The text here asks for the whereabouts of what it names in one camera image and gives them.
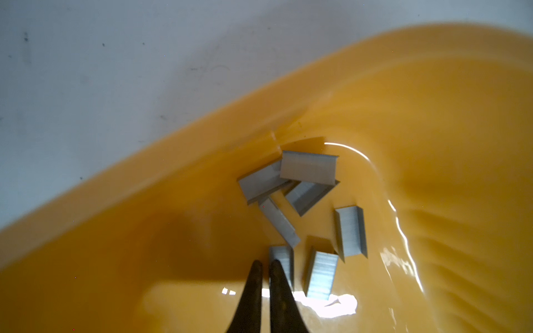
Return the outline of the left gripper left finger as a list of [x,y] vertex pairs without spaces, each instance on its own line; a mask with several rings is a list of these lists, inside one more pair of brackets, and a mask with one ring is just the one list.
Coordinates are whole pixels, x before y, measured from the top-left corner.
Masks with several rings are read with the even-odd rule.
[[262,268],[262,263],[259,260],[255,260],[252,263],[240,302],[227,333],[260,332],[262,318]]

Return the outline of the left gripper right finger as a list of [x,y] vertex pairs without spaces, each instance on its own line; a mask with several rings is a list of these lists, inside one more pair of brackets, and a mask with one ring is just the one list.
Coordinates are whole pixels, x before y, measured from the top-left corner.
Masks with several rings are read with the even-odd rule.
[[269,265],[270,327],[277,332],[309,332],[298,310],[282,264]]

